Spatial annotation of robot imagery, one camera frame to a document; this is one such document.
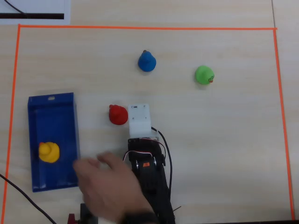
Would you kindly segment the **person's bare hand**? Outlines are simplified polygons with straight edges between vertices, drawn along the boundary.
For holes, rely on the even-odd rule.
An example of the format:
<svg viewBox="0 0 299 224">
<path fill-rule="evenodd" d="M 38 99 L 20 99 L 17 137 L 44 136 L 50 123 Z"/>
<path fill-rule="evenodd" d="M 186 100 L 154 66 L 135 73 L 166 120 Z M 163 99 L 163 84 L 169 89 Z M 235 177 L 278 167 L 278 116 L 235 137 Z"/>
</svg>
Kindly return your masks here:
<svg viewBox="0 0 299 224">
<path fill-rule="evenodd" d="M 149 218 L 153 209 L 125 162 L 111 152 L 73 164 L 84 202 L 96 217 L 120 224 L 125 217 Z"/>
</svg>

